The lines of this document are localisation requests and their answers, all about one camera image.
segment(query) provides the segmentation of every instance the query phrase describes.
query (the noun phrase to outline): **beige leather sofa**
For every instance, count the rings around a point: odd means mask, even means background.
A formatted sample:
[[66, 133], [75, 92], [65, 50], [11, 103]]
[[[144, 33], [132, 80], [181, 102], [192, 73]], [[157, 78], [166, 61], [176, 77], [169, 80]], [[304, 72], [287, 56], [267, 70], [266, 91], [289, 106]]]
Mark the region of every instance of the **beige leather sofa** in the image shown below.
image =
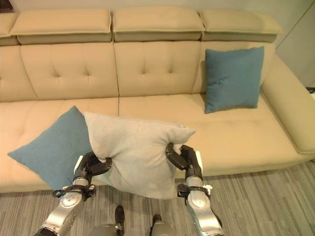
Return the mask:
[[[0, 14], [0, 192], [49, 189], [7, 153], [73, 105], [194, 128], [187, 144], [201, 151], [204, 175], [315, 158], [315, 102], [275, 55], [272, 41], [282, 30], [272, 18], [137, 7], [116, 10], [112, 19], [105, 9]], [[258, 108], [205, 115], [205, 49], [259, 46], [265, 59]]]

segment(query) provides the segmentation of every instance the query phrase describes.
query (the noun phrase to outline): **sofa cushion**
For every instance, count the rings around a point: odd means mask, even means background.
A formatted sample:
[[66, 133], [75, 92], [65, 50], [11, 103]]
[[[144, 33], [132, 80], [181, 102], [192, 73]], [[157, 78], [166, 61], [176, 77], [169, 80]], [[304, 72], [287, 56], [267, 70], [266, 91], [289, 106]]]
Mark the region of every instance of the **sofa cushion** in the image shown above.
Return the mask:
[[122, 97], [119, 114], [193, 128], [196, 133], [187, 145], [201, 152], [205, 176], [284, 168], [303, 161], [262, 96], [257, 109], [235, 108], [207, 115], [204, 100], [200, 94]]
[[272, 63], [272, 58], [275, 54], [275, 46], [272, 43], [262, 43], [262, 42], [245, 42], [245, 41], [233, 41], [233, 42], [223, 42], [223, 41], [208, 41], [201, 42], [200, 49], [200, 59], [198, 63], [198, 71], [196, 73], [196, 79], [194, 82], [194, 87], [192, 93], [205, 93], [207, 76], [206, 76], [206, 61], [205, 52], [209, 48], [215, 51], [232, 51], [240, 49], [249, 48], [259, 48], [264, 47], [264, 61], [261, 70], [261, 80], [260, 85], [264, 82]]
[[115, 43], [120, 96], [191, 93], [200, 42]]
[[69, 186], [79, 156], [91, 151], [84, 116], [73, 106], [36, 139], [8, 155], [56, 190]]
[[204, 9], [199, 12], [206, 28], [203, 41], [273, 42], [282, 27], [271, 16], [234, 9]]
[[0, 103], [0, 192], [50, 189], [36, 173], [7, 153], [34, 140], [72, 106], [81, 112], [118, 115], [117, 98]]
[[106, 9], [23, 11], [11, 30], [22, 44], [110, 42], [111, 16]]
[[2, 102], [118, 96], [112, 43], [22, 45], [0, 50]]
[[176, 196], [175, 166], [165, 156], [169, 143], [179, 151], [194, 130], [158, 120], [84, 113], [95, 155], [112, 158], [112, 168], [96, 178], [120, 191], [148, 198]]
[[194, 9], [142, 6], [116, 10], [113, 31], [116, 42], [198, 40], [204, 27]]
[[0, 14], [0, 46], [18, 45], [19, 41], [16, 37], [11, 36], [10, 31], [13, 27], [17, 13], [1, 13]]
[[236, 106], [256, 108], [263, 59], [263, 47], [228, 52], [207, 49], [205, 113]]

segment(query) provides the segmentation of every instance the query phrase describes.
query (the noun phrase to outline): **striped gray carpet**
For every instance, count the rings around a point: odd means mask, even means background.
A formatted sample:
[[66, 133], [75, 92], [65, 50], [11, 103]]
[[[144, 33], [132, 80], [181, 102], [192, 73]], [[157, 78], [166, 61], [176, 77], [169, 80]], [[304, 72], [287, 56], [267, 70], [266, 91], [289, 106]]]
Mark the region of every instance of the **striped gray carpet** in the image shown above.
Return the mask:
[[[315, 163], [284, 170], [207, 177], [211, 202], [227, 236], [315, 236]], [[50, 191], [0, 194], [0, 235], [32, 236], [58, 204]], [[68, 236], [87, 236], [94, 226], [114, 221], [123, 205], [126, 236], [148, 236], [155, 213], [170, 222], [178, 236], [196, 236], [183, 199], [159, 201], [97, 188]]]

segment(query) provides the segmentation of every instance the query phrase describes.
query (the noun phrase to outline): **sofa seat cushion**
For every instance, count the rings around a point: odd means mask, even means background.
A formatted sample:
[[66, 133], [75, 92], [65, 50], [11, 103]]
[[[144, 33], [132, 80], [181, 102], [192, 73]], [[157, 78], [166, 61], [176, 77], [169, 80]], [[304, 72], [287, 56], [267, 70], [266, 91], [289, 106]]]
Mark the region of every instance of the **sofa seat cushion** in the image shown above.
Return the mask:
[[283, 168], [303, 160], [262, 96], [256, 109], [234, 108], [207, 115], [204, 99], [200, 94], [122, 97], [119, 114], [195, 129], [187, 145], [201, 151], [205, 175]]
[[81, 112], [118, 115], [117, 98], [0, 103], [0, 192], [50, 189], [7, 153], [34, 140], [72, 106]]

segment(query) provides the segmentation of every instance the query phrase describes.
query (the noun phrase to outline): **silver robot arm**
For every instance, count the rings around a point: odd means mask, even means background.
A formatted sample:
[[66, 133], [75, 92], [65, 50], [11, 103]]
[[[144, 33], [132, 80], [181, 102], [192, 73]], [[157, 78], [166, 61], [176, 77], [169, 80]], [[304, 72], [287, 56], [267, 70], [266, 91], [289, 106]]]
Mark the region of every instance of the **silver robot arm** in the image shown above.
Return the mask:
[[165, 154], [177, 168], [186, 171], [186, 185], [179, 184], [177, 191], [179, 197], [185, 198], [198, 236], [224, 236], [221, 221], [211, 209], [212, 186], [203, 185], [200, 153], [183, 145], [179, 155], [170, 143]]
[[56, 190], [54, 197], [60, 199], [59, 205], [50, 213], [34, 236], [64, 236], [70, 230], [76, 216], [82, 211], [84, 202], [95, 196], [92, 176], [103, 174], [111, 168], [111, 158], [101, 163], [93, 152], [79, 158], [72, 186]]

